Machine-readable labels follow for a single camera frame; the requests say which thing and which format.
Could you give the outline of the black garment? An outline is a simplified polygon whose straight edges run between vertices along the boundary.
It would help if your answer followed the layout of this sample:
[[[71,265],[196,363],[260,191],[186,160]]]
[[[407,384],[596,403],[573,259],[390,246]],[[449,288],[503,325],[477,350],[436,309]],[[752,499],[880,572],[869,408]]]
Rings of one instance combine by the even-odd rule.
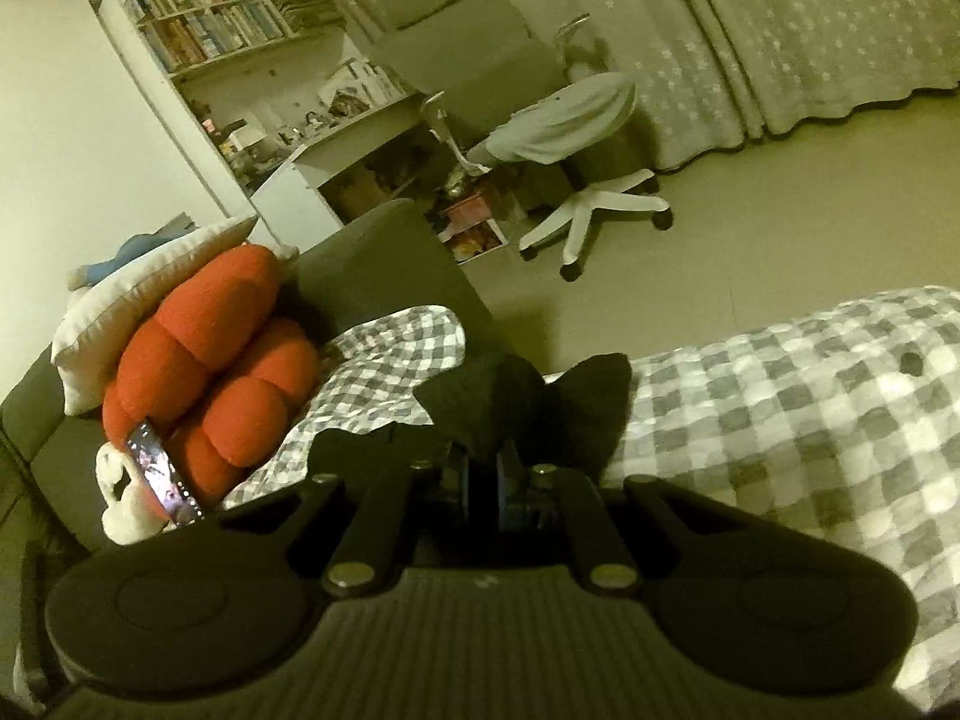
[[[413,389],[427,426],[325,427],[308,472],[368,502],[426,461],[413,504],[428,535],[459,543],[530,532],[604,505],[599,483],[626,427],[631,379],[622,353],[590,356],[551,382],[521,356],[472,359]]]

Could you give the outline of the black smartphone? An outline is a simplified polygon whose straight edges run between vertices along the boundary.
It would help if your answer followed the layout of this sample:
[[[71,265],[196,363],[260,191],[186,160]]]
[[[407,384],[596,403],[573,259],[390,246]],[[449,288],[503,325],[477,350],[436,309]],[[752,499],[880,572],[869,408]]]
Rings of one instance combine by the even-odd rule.
[[[205,517],[199,501],[148,421],[133,427],[132,433],[125,439],[125,445],[146,487],[176,527],[199,522]]]

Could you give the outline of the orange flower cushion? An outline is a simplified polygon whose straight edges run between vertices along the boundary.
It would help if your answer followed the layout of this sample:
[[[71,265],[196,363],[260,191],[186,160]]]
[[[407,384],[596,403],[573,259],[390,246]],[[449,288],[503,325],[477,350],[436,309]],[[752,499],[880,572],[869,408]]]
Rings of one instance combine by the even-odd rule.
[[[319,385],[316,347],[275,312],[281,283],[272,250],[224,252],[137,328],[106,388],[110,444],[148,421],[205,509],[274,455]]]

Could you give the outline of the grey white checkered quilt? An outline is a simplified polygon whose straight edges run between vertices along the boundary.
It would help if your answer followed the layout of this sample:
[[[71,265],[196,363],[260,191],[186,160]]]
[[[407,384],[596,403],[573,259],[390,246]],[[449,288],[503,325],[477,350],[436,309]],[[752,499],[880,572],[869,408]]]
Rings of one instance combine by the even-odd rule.
[[[320,429],[428,426],[413,386],[466,351],[462,323],[439,304],[342,333],[324,349],[345,359],[329,392],[224,507],[301,481]],[[659,472],[878,557],[919,603],[896,678],[914,709],[900,710],[958,700],[958,291],[880,293],[630,366],[628,418],[602,483]]]

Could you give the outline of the cream white pillow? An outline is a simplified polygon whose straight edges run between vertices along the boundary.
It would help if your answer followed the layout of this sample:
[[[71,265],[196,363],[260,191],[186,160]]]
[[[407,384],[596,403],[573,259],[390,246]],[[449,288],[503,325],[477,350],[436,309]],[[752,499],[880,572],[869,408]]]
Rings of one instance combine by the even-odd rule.
[[[177,238],[137,236],[122,245],[122,252],[137,255],[85,286],[53,333],[50,362],[64,389],[65,415],[82,416],[98,408],[128,340],[146,317],[205,265],[244,247],[258,222],[256,215],[233,216]],[[146,249],[149,241],[153,249]]]

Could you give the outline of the white desk with shelves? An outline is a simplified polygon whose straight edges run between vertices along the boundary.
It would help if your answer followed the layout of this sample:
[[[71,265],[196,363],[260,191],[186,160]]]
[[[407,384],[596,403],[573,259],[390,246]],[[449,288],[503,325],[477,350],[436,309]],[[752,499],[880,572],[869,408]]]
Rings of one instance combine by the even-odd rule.
[[[393,199],[427,202],[443,158],[415,93],[373,59],[348,0],[88,0],[218,208],[306,250]]]

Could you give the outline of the grey white office chair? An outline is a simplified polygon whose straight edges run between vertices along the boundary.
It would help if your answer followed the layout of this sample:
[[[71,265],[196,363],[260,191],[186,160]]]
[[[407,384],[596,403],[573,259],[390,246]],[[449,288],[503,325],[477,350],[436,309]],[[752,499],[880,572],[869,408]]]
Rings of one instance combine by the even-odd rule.
[[[630,124],[638,98],[621,71],[574,70],[569,49],[589,16],[560,26],[547,43],[511,0],[382,0],[379,11],[377,58],[423,94],[423,121],[467,176],[519,163],[565,174],[571,193],[517,243],[523,259],[565,234],[560,275],[574,281],[599,211],[646,215],[659,231],[672,227],[674,210],[659,197],[651,169],[594,182],[579,169],[579,154]]]

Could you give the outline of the grey star curtain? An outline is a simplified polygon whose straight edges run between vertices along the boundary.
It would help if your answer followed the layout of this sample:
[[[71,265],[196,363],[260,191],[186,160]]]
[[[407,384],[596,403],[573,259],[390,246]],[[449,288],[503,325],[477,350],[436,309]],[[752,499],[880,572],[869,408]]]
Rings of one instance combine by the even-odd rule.
[[[958,0],[509,0],[544,36],[574,16],[633,76],[652,161],[958,85]],[[386,0],[347,0],[384,20]]]

